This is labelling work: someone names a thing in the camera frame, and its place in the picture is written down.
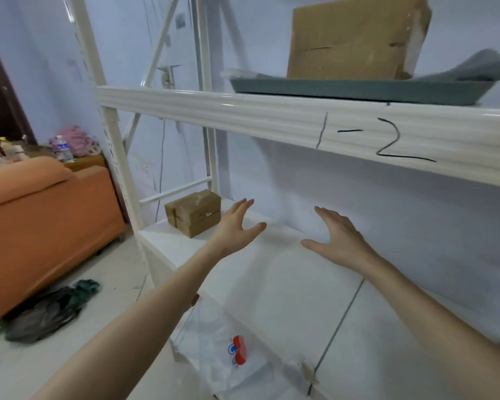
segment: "small cardboard box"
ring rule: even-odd
[[[193,238],[220,222],[219,195],[205,189],[165,205],[168,222]]]
[[[295,8],[287,77],[411,78],[430,20],[427,0],[339,0]]]

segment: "sofa cushion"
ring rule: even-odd
[[[0,204],[33,194],[73,176],[51,157],[36,157],[0,166]]]

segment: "left hand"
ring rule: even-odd
[[[246,198],[236,202],[220,220],[215,233],[205,246],[208,251],[215,255],[217,260],[220,261],[245,248],[267,227],[265,222],[261,222],[251,229],[243,230],[243,218],[248,208],[253,204],[253,199],[247,201]]]

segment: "pink bag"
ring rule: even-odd
[[[69,149],[76,157],[95,156],[101,153],[98,142],[86,134],[79,126],[60,129],[56,136],[61,136],[69,145]],[[54,150],[58,150],[57,137],[50,138],[48,143]]]

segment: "white floor tile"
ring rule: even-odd
[[[33,345],[6,342],[0,334],[0,400],[26,400],[80,347],[152,288],[134,238],[114,242],[59,281],[94,279],[102,290],[78,319]],[[196,399],[198,380],[188,364],[174,363],[168,346],[132,392],[133,400]]]

